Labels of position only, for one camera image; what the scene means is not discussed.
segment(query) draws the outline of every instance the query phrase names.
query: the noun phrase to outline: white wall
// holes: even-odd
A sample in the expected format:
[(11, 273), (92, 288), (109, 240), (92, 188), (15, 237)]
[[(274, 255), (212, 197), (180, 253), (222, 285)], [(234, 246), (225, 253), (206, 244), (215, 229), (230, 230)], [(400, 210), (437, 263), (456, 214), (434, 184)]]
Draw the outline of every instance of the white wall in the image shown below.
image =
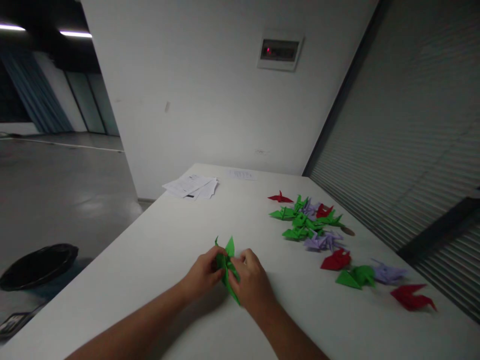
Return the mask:
[(76, 132), (86, 132), (87, 128), (80, 114), (79, 107), (75, 102), (74, 95), (70, 90), (69, 83), (62, 70), (55, 67), (54, 63), (49, 59), (49, 56), (44, 52), (34, 52), (36, 62), (40, 65), (45, 77), (55, 93), (61, 108), (70, 121), (73, 130)]
[(0, 133), (18, 135), (40, 134), (33, 122), (0, 122)]
[[(376, 3), (82, 0), (137, 195), (196, 162), (301, 175)], [(264, 28), (305, 32), (296, 72), (256, 68)]]

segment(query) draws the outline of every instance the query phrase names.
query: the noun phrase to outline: metal shutter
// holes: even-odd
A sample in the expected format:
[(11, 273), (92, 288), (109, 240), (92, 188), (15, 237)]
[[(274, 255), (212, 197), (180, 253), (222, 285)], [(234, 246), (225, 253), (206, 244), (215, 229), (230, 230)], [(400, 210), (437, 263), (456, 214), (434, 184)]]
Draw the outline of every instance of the metal shutter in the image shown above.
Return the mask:
[(415, 268), (480, 323), (480, 222)]
[(310, 174), (396, 251), (480, 185), (479, 24), (392, 1)]

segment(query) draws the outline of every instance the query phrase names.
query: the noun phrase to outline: concrete floor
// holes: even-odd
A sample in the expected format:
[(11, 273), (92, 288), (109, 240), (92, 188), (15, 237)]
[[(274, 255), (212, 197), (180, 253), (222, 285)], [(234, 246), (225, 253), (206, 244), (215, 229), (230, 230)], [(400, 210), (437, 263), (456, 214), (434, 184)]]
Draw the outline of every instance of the concrete floor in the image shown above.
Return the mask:
[[(35, 136), (64, 144), (122, 149), (119, 137)], [(70, 243), (78, 258), (98, 256), (148, 204), (137, 202), (123, 152), (0, 140), (0, 274), (42, 247)], [(39, 300), (0, 290), (0, 323)]]

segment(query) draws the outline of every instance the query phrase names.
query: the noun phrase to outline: hand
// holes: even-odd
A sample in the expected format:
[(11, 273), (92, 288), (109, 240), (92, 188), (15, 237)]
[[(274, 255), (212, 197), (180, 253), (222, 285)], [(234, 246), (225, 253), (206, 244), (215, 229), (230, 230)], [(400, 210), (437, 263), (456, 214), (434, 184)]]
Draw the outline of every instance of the hand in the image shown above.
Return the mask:
[(217, 254), (227, 256), (223, 247), (212, 247), (198, 257), (188, 274), (178, 283), (187, 303), (191, 303), (206, 294), (225, 275), (224, 269), (217, 270), (217, 262), (215, 261)]
[(277, 303), (269, 278), (252, 250), (247, 249), (242, 252), (240, 259), (231, 257), (230, 260), (240, 276), (240, 283), (231, 270), (228, 270), (228, 282), (240, 300), (240, 304), (250, 314), (255, 309)]

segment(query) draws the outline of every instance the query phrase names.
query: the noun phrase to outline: lavender origami crane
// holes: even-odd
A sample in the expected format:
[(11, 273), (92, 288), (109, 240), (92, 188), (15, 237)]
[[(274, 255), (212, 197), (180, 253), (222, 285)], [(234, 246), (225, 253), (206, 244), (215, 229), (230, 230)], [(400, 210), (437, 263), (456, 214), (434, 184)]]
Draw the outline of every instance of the lavender origami crane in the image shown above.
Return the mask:
[(305, 240), (303, 243), (304, 246), (310, 249), (319, 249), (319, 250), (327, 250), (333, 253), (335, 248), (343, 249), (345, 245), (342, 245), (336, 240), (343, 240), (343, 236), (340, 234), (336, 234), (333, 231), (325, 231), (323, 236), (318, 236), (318, 234), (312, 230), (313, 236), (310, 239)]
[(373, 267), (375, 272), (375, 280), (386, 285), (395, 285), (400, 278), (405, 276), (407, 270), (397, 267), (386, 266), (383, 262), (372, 259), (379, 266)]
[(307, 199), (305, 205), (299, 211), (307, 215), (310, 220), (315, 221), (317, 220), (317, 209), (319, 208), (320, 203), (318, 203), (316, 206), (312, 206), (310, 202), (311, 199)]
[(312, 230), (311, 232), (313, 233), (312, 237), (305, 240), (303, 246), (306, 246), (309, 249), (319, 249), (320, 243), (322, 242), (319, 239), (319, 233), (314, 230)]

